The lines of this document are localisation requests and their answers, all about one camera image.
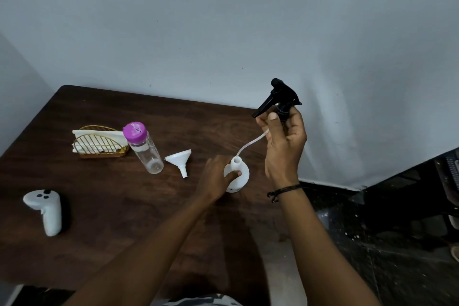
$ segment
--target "white napkin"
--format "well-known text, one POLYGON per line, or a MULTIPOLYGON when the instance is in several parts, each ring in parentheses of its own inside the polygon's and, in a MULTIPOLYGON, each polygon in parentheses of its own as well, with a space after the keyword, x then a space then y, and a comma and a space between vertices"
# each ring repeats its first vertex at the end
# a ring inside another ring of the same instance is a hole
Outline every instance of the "white napkin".
POLYGON ((73 143, 72 152, 74 153, 101 153, 102 151, 113 153, 128 145, 128 141, 124 137, 123 132, 119 131, 73 130, 72 132, 75 135, 75 139, 87 134, 96 134, 96 136, 80 138, 77 142, 73 143))

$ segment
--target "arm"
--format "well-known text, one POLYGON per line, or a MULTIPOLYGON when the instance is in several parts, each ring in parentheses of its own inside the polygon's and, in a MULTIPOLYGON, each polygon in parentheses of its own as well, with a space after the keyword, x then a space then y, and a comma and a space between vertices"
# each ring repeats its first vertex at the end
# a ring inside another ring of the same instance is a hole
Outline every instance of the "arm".
POLYGON ((230 160, 220 155, 209 159, 196 193, 155 231, 101 268, 65 305, 149 305, 196 221, 240 175, 234 171, 223 177, 230 160))
MULTIPOLYGON (((275 189, 295 185, 306 143, 300 112, 292 107, 285 132, 276 113, 257 123, 267 134, 265 172, 275 189)), ((302 189, 279 195, 296 264, 308 301, 313 305, 380 305, 378 299, 331 241, 302 189)))

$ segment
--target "black bracelet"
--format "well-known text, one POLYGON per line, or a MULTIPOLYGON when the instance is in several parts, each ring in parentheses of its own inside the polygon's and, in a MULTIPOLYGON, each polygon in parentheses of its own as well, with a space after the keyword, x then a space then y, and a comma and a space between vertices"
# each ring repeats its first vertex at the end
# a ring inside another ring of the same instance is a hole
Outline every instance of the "black bracelet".
POLYGON ((296 190, 296 189, 301 189, 301 185, 296 184, 296 185, 292 185, 288 187, 283 187, 282 189, 279 189, 276 191, 271 191, 268 193, 268 197, 271 197, 271 196, 273 197, 273 199, 271 200, 272 203, 279 202, 279 200, 277 199, 277 196, 279 196, 281 193, 287 193, 291 190, 296 190))

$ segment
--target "dark furniture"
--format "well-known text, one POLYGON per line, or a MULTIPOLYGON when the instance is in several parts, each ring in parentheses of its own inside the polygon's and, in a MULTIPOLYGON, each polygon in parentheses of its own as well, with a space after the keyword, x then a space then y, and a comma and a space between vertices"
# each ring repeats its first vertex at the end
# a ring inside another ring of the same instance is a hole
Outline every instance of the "dark furniture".
MULTIPOLYGON (((93 272, 172 214, 195 189, 208 158, 235 155, 260 135, 245 108, 63 86, 0 158, 0 279, 75 290, 93 272), (192 149, 188 178, 165 162, 149 174, 132 151, 123 158, 81 159, 72 129, 121 129, 143 122, 162 157, 192 149), (40 214, 22 202, 36 189, 62 196, 66 231, 44 234, 40 214)), ((250 179, 198 222, 181 249, 162 295, 223 292, 242 303, 266 304, 259 246, 288 237, 264 176, 266 141, 242 154, 250 179), (258 242, 252 237, 257 227, 258 242)))

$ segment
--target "person's left hand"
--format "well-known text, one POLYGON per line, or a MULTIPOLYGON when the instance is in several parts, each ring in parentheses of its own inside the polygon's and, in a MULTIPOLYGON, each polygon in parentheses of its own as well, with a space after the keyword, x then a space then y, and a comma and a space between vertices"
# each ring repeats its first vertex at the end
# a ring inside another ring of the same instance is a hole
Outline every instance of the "person's left hand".
POLYGON ((207 160, 196 187, 197 197, 212 204, 223 196, 228 185, 241 175, 240 170, 233 170, 227 176, 223 176, 223 170, 231 159, 231 156, 217 155, 207 160))

